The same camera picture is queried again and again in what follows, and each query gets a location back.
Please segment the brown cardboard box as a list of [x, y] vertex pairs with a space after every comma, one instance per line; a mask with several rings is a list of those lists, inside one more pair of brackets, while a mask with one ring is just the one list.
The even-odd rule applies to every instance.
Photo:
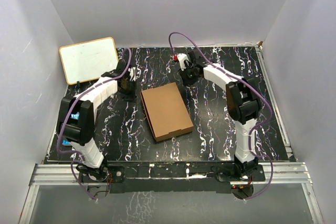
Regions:
[[141, 100], [156, 142], [193, 131], [193, 122], [175, 82], [141, 91]]

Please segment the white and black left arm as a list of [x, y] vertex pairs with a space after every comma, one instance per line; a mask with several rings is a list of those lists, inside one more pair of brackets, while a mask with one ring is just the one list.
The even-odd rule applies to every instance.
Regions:
[[136, 68], [120, 60], [114, 70], [105, 72], [98, 81], [80, 94], [61, 100], [57, 135], [70, 143], [81, 159], [76, 169], [98, 182], [108, 177], [107, 161], [95, 140], [98, 107], [120, 92], [135, 98]]

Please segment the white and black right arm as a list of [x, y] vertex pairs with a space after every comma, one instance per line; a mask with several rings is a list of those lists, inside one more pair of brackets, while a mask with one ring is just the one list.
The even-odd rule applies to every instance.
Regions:
[[258, 167], [258, 158], [253, 154], [255, 132], [249, 131], [257, 124], [261, 110], [256, 81], [235, 75], [218, 63], [208, 63], [194, 50], [187, 54], [175, 54], [173, 59], [180, 65], [178, 72], [184, 86], [190, 87], [203, 78], [225, 90], [228, 114], [235, 122], [237, 146], [234, 163], [224, 171], [224, 176], [251, 180]]

